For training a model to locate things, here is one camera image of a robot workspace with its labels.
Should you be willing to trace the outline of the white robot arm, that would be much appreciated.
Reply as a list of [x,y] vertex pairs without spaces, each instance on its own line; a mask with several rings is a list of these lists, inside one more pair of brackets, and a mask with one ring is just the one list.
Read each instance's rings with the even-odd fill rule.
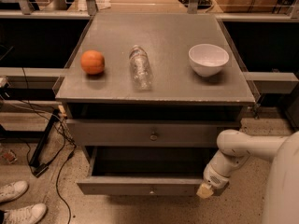
[[203,199],[224,189],[233,171],[250,157],[270,161],[262,224],[299,224],[299,132],[289,136],[253,136],[224,130],[218,151],[203,172],[197,195]]

